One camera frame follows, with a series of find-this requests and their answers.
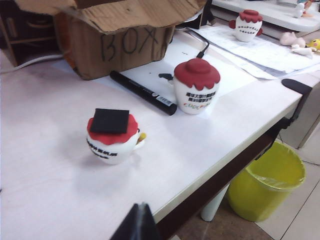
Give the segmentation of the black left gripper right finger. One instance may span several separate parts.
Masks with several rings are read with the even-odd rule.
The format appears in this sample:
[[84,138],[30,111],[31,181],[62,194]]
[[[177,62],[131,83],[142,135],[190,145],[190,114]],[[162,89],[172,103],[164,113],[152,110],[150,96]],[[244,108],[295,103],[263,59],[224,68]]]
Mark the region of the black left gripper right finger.
[[155,220],[151,213],[150,207],[143,202],[141,205],[141,221],[140,221],[140,239],[141,240],[160,240],[161,236],[157,229]]

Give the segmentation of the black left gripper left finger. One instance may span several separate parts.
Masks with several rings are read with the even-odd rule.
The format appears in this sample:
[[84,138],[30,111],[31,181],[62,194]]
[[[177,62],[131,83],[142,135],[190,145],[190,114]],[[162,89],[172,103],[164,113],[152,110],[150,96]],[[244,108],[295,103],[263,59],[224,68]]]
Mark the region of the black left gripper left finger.
[[139,205],[135,203],[124,220],[121,222],[115,233],[112,235],[113,240],[139,240]]

